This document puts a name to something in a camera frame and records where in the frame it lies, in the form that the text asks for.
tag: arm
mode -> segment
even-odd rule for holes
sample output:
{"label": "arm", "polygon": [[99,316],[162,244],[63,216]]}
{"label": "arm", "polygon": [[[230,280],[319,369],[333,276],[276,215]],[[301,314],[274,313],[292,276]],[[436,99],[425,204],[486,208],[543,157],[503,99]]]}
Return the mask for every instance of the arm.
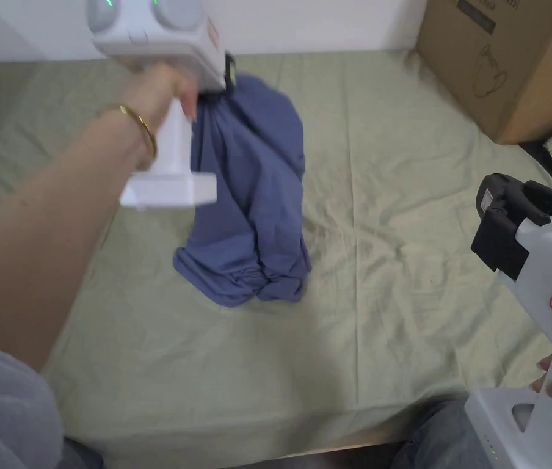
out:
{"label": "arm", "polygon": [[[194,116],[195,87],[161,65],[144,74],[123,102],[156,130],[174,95]],[[151,152],[135,121],[106,112],[0,205],[2,351],[36,370],[43,367],[124,185]]]}

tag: sweater sleeve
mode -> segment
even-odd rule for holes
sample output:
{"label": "sweater sleeve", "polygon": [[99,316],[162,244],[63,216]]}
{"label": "sweater sleeve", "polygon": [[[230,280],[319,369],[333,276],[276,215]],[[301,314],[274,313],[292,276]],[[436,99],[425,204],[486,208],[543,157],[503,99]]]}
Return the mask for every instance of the sweater sleeve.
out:
{"label": "sweater sleeve", "polygon": [[0,351],[0,469],[54,469],[63,429],[44,379]]}

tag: mattress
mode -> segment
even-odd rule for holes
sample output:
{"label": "mattress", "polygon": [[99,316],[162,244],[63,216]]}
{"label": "mattress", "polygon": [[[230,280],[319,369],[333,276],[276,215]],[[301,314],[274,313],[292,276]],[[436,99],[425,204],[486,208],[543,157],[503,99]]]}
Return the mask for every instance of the mattress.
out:
{"label": "mattress", "polygon": [[[395,441],[419,405],[525,385],[551,347],[470,252],[494,145],[413,52],[239,57],[305,129],[301,302],[210,302],[174,270],[193,212],[119,208],[45,369],[67,435],[111,469],[218,468]],[[128,75],[0,64],[0,198],[64,149]]]}

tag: cardboard box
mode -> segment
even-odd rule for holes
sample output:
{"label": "cardboard box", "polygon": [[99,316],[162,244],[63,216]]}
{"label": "cardboard box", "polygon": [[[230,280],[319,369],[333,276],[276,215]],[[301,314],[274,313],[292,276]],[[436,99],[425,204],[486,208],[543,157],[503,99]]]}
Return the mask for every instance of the cardboard box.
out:
{"label": "cardboard box", "polygon": [[417,50],[493,141],[552,133],[552,0],[429,0]]}

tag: bracelet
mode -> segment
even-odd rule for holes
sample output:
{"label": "bracelet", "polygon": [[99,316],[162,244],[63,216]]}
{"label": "bracelet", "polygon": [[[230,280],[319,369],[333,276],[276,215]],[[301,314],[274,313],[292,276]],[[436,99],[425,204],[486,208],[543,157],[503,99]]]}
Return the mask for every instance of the bracelet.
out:
{"label": "bracelet", "polygon": [[152,161],[156,160],[156,157],[158,155],[158,145],[156,144],[156,136],[150,130],[150,127],[148,124],[145,123],[145,121],[142,119],[142,116],[139,115],[134,109],[131,109],[128,106],[125,106],[124,104],[113,104],[109,106],[109,110],[112,109],[119,109],[122,114],[126,114],[130,117],[130,119],[134,120],[137,124],[143,127],[143,129],[148,134],[148,138],[150,139],[150,142],[152,144]]}

